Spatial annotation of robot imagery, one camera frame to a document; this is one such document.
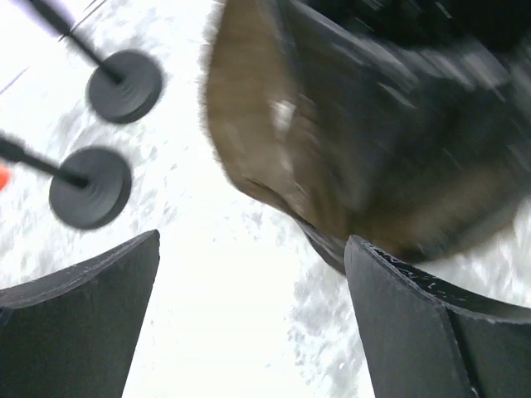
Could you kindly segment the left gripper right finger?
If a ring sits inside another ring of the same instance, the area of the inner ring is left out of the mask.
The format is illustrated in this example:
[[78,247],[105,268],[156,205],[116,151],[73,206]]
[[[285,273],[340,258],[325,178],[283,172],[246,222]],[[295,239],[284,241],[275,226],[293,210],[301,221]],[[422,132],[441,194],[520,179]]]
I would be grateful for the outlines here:
[[530,396],[529,308],[457,287],[357,236],[344,264],[375,396]]

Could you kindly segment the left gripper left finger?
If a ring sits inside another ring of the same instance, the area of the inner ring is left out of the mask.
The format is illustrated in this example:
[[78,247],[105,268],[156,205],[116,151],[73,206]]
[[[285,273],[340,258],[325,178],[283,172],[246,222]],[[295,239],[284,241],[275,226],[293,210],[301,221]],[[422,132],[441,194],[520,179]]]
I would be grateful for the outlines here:
[[1,291],[1,395],[119,398],[159,264],[144,232],[96,257]]

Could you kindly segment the black plastic trash bag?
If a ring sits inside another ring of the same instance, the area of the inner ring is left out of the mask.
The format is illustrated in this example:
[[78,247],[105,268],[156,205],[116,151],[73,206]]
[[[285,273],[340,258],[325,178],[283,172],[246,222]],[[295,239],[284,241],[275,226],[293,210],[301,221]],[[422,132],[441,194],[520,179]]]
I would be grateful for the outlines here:
[[222,166],[343,271],[483,244],[530,196],[527,1],[228,1],[205,89]]

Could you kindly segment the black stand of pink microphone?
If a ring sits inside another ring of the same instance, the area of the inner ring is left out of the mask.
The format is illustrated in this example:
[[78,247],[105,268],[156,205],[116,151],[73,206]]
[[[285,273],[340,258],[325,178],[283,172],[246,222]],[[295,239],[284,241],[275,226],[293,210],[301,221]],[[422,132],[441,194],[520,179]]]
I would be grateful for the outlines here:
[[130,124],[142,119],[156,105],[163,91],[163,72],[154,58],[137,50],[118,51],[104,58],[73,31],[72,23],[57,7],[48,1],[27,4],[96,64],[86,95],[101,119],[112,124]]

